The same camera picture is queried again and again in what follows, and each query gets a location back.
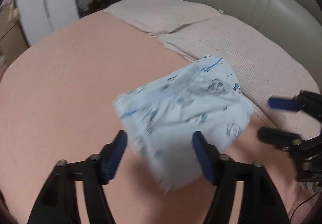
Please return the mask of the beige checkered bed cover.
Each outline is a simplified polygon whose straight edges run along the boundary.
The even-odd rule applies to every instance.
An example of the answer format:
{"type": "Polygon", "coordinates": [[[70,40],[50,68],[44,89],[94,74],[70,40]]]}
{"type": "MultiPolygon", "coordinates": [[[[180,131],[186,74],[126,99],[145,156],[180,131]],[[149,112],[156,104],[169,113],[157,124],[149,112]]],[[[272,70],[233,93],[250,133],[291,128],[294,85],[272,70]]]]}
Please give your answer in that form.
{"type": "Polygon", "coordinates": [[[301,90],[316,93],[317,83],[280,46],[243,21],[183,0],[122,0],[106,12],[157,37],[165,48],[190,61],[209,55],[222,57],[267,125],[307,140],[319,135],[320,123],[304,112],[274,110],[267,105],[271,96],[293,97],[301,90]]]}

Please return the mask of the pink fuzzy sleeve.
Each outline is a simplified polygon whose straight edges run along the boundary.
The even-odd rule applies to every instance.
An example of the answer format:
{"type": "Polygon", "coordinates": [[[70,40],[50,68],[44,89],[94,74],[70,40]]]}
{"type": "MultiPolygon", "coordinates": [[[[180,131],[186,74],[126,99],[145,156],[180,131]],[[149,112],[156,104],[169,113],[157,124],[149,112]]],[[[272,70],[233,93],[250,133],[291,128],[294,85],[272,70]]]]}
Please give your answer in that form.
{"type": "Polygon", "coordinates": [[[321,189],[318,192],[311,193],[307,189],[301,188],[288,213],[290,223],[310,223],[312,217],[320,208],[321,189]]]}

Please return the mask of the light blue printed pajama pants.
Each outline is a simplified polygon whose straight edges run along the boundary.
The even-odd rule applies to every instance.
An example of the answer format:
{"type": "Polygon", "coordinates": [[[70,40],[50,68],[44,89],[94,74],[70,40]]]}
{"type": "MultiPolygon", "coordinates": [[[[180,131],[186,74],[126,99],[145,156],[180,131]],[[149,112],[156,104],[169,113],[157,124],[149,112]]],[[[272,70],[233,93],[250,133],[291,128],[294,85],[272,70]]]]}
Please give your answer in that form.
{"type": "Polygon", "coordinates": [[[223,151],[254,115],[232,68],[215,55],[121,94],[114,107],[133,148],[165,192],[201,176],[192,146],[195,132],[223,151]]]}

